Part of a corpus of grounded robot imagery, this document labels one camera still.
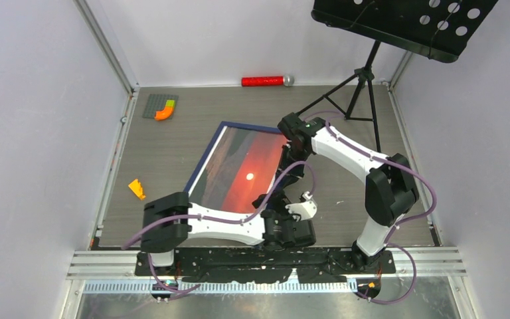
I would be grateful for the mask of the blue wooden picture frame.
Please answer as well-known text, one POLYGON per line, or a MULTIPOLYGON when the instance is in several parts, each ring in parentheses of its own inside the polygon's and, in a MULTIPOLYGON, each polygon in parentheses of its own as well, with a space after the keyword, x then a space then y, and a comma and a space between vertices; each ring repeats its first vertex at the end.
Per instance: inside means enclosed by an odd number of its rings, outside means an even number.
POLYGON ((271 188, 285 137, 277 128, 221 122, 185 186, 189 201, 251 214, 271 188))

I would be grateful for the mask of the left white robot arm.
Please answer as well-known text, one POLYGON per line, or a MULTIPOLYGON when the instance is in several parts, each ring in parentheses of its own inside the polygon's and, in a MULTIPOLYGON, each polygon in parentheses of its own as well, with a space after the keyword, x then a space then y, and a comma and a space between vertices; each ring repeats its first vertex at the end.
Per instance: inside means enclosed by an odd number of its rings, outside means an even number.
POLYGON ((162 275, 171 274, 177 257, 171 253, 187 239, 218 239, 262 247, 268 251, 315 244, 312 218, 317 203, 308 192, 291 203, 283 191, 267 202, 261 196, 260 213, 233 213, 191 203, 186 192, 176 192, 147 203, 143 228, 137 235, 140 250, 153 254, 151 265, 162 275))

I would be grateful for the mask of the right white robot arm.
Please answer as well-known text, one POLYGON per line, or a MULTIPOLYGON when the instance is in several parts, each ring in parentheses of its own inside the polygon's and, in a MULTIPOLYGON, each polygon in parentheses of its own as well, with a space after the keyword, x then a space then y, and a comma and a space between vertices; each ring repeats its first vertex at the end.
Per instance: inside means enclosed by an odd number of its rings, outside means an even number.
POLYGON ((303 163, 311 155, 340 165, 365 186, 368 219, 351 247, 351 258, 358 271, 371 272, 379 264, 379 256, 396 223, 418 200, 408 159, 402 154, 388 156, 366 148, 320 117, 305 122, 290 113, 280 120, 278 129, 287 139, 276 170, 278 189, 303 177, 303 163))

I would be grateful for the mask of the red toy microphone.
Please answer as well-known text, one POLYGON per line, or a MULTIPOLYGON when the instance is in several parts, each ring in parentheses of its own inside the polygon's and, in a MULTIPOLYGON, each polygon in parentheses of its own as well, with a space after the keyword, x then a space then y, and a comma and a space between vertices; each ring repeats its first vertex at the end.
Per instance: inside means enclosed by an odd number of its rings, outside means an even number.
POLYGON ((259 87, 259 86, 293 86, 295 79, 292 75, 285 74, 283 76, 255 76, 244 77, 241 79, 243 87, 259 87))

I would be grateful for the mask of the green toy brick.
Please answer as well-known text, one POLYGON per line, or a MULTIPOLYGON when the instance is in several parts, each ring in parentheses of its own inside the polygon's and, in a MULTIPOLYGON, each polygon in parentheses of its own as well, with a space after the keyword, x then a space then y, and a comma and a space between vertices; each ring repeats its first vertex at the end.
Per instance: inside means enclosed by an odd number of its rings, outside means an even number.
POLYGON ((176 103, 175 100, 172 100, 172 99, 166 100, 165 107, 166 108, 174 108, 175 107, 175 103, 176 103))

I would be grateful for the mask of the orange curved toy block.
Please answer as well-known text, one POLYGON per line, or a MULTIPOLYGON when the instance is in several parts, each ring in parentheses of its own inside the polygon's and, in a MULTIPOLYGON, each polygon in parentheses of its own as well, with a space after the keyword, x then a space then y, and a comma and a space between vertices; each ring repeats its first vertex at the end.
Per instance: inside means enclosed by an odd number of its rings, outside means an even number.
POLYGON ((175 110, 174 106, 166 105, 163 107, 162 110, 156 111, 156 113, 154 115, 154 120, 156 120, 156 121, 167 120, 168 118, 170 118, 172 116, 172 114, 174 113, 174 110, 175 110))

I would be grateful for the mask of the grey building baseplate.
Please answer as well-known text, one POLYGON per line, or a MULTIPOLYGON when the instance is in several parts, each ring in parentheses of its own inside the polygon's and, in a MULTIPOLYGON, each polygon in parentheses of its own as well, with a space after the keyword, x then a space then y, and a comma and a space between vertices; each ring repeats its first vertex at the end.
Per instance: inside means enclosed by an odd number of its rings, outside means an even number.
POLYGON ((178 95, 175 95, 175 94, 150 94, 148 96, 144 111, 142 113, 142 118, 154 120, 154 115, 155 115, 156 111, 162 110, 163 107, 165 106, 166 100, 169 100, 169 99, 176 101, 176 103, 175 103, 175 108, 176 108, 177 101, 179 99, 178 95))

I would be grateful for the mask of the yellow toy block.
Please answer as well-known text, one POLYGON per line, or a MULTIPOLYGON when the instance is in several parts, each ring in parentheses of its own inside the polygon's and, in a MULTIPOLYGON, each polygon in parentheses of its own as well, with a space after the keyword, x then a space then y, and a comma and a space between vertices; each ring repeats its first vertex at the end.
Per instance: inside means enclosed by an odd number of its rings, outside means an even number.
POLYGON ((134 179, 132 182, 130 182, 128 187, 138 199, 143 201, 146 198, 143 186, 138 179, 134 179))

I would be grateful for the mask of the black music stand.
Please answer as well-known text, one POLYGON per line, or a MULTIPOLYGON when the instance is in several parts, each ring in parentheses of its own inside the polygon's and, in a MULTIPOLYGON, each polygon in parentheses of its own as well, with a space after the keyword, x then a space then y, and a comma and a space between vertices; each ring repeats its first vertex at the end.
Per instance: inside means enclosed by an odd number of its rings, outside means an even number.
POLYGON ((374 99, 373 62, 381 44, 442 63, 456 62, 472 35, 494 8, 495 1, 314 1, 311 17, 327 27, 374 41, 365 65, 317 100, 298 111, 307 112, 323 100, 353 120, 353 110, 364 87, 369 88, 375 146, 381 150, 374 99))

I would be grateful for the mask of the aluminium front rail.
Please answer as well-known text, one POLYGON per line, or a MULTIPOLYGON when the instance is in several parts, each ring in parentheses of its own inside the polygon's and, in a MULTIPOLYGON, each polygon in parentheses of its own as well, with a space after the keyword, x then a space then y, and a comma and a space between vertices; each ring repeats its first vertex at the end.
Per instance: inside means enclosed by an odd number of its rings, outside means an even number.
POLYGON ((264 252, 240 247, 185 247, 150 266, 137 251, 81 251, 67 277, 83 280, 88 292, 157 292, 165 284, 193 294, 358 292, 390 279, 463 277, 462 258, 453 247, 390 248, 371 266, 358 269, 343 247, 264 252))

